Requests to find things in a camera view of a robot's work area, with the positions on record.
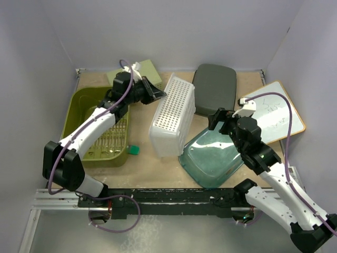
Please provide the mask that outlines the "light green small basket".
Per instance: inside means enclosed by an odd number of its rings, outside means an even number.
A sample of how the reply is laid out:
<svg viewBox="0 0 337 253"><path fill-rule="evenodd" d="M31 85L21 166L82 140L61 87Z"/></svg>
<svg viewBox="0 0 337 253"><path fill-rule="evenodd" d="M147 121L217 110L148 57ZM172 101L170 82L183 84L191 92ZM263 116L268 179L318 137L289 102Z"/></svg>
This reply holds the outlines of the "light green small basket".
<svg viewBox="0 0 337 253"><path fill-rule="evenodd" d="M141 76L146 76L148 80L158 89L164 90L164 85L162 79L157 72L155 66L153 65L151 60L145 60L140 62L140 70L138 71ZM117 70L109 71L106 73L108 82L110 85L113 84L113 80L116 77L117 73L121 72L122 68Z"/></svg>

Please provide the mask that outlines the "white perforated plastic basket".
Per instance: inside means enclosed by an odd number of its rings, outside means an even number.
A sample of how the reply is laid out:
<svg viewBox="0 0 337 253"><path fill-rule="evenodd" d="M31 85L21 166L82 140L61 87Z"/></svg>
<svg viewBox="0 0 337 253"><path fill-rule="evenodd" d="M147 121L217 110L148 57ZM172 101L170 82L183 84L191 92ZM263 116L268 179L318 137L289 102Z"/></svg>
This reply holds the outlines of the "white perforated plastic basket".
<svg viewBox="0 0 337 253"><path fill-rule="evenodd" d="M149 129L151 144L158 157L178 157L183 153L196 110L195 86L170 76Z"/></svg>

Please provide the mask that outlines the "grey plastic tub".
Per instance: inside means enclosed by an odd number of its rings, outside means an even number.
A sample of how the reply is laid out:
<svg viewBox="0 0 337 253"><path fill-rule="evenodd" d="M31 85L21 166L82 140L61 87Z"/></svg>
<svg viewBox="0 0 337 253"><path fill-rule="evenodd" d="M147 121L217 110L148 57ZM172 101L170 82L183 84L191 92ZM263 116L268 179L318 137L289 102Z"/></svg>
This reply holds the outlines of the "grey plastic tub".
<svg viewBox="0 0 337 253"><path fill-rule="evenodd" d="M201 64L194 73L195 113L214 114L218 108L233 110L236 98L237 74L230 67Z"/></svg>

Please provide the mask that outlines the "teal transparent plastic tub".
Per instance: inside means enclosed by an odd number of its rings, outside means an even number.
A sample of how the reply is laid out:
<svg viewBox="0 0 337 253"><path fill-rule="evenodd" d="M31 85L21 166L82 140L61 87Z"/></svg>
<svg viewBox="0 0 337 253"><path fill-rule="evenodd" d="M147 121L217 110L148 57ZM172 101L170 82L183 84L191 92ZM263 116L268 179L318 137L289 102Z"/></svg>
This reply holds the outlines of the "teal transparent plastic tub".
<svg viewBox="0 0 337 253"><path fill-rule="evenodd" d="M179 156L182 168L201 187L220 187L242 165L243 161L229 135L207 128L189 141Z"/></svg>

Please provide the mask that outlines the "olive green plastic tub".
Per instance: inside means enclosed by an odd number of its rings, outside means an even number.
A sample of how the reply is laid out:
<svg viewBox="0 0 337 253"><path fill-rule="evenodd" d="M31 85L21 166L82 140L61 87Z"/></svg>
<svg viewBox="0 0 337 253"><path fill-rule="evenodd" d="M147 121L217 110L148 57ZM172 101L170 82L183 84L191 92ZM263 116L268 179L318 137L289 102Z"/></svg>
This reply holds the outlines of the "olive green plastic tub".
<svg viewBox="0 0 337 253"><path fill-rule="evenodd" d="M77 90L71 98L61 138L74 132L103 100L109 86L85 87ZM83 157L86 168L112 168L122 166L128 156L130 112L113 127L105 131L88 149Z"/></svg>

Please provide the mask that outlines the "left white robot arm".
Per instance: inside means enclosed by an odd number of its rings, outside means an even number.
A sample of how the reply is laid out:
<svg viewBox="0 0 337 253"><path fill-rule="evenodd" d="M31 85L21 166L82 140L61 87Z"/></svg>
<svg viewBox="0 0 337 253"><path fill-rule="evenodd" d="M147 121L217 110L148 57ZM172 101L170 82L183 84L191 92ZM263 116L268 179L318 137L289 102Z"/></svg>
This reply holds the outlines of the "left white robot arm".
<svg viewBox="0 0 337 253"><path fill-rule="evenodd" d="M70 135L58 142L50 141L44 148L42 175L48 180L48 192L55 183L72 192L90 196L97 207L108 202L106 184L89 176L82 165L82 158L94 142L123 118L130 104L151 104L165 97L145 76L135 71L117 73L113 85L93 113Z"/></svg>

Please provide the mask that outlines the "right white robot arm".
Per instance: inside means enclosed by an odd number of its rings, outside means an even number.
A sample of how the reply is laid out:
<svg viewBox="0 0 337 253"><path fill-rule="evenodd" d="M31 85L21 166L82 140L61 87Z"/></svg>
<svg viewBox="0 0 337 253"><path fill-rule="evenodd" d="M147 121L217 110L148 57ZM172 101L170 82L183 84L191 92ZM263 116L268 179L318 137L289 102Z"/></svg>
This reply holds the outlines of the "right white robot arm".
<svg viewBox="0 0 337 253"><path fill-rule="evenodd" d="M277 200L269 196L246 179L235 187L234 200L239 206L250 204L267 214L289 233L301 252L316 252L336 234L336 214L328 214L289 175L277 153L262 142L256 119L219 108L208 121L209 130L223 122L219 132L231 138L244 164L280 197Z"/></svg>

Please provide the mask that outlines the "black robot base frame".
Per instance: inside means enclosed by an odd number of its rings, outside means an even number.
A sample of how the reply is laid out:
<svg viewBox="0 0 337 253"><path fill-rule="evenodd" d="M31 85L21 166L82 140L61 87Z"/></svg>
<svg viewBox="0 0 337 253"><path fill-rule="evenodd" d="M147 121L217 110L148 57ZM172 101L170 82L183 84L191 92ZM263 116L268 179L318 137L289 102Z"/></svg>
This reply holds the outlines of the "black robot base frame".
<svg viewBox="0 0 337 253"><path fill-rule="evenodd" d="M99 210L110 208L112 219L126 219L137 215L136 203L142 215L216 216L249 222L258 209L248 204L233 188L183 189L109 189L112 200L93 200L80 195L81 208Z"/></svg>

